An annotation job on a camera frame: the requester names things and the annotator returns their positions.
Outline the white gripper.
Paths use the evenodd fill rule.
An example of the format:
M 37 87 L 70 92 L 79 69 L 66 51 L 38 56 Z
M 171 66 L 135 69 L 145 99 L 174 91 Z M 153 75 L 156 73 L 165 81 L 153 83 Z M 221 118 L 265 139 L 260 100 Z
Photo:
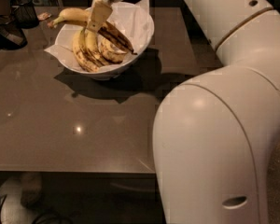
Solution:
M 91 12 L 87 22 L 87 29 L 97 33 L 113 12 L 112 6 L 102 0 L 92 0 Z

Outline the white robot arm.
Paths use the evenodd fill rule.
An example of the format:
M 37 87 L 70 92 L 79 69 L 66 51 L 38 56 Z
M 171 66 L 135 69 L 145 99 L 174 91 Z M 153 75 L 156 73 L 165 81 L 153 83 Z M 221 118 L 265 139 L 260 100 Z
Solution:
M 280 140 L 280 13 L 266 0 L 184 0 L 222 63 L 161 102 L 153 156 L 167 224 L 268 224 Z

